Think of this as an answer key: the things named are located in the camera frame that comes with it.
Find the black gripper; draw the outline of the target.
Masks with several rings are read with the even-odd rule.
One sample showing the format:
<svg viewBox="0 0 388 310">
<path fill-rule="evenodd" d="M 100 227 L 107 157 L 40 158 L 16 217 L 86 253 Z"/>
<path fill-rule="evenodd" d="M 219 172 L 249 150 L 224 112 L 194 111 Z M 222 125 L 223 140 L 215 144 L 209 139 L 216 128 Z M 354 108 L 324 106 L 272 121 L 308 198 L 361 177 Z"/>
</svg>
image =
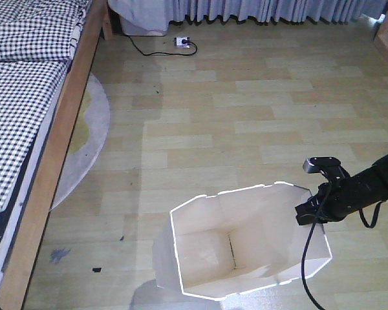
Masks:
<svg viewBox="0 0 388 310">
<path fill-rule="evenodd" d="M 352 185 L 348 182 L 337 187 L 331 183 L 321 184 L 317 194 L 295 207 L 297 223 L 309 225 L 342 221 L 352 210 L 350 195 Z"/>
</svg>

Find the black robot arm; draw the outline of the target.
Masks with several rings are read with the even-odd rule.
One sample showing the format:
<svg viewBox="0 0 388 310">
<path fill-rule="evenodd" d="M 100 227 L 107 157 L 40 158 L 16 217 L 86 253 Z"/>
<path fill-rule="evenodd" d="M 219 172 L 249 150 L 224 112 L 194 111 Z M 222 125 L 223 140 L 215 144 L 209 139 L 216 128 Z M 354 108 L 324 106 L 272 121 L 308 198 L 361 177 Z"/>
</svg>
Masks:
<svg viewBox="0 0 388 310">
<path fill-rule="evenodd" d="M 318 193 L 295 207 L 299 225 L 339 222 L 348 214 L 374 203 L 388 200 L 388 154 L 371 167 L 353 176 L 334 157 L 306 159 L 303 169 L 307 173 L 320 173 L 328 182 L 318 187 Z"/>
</svg>

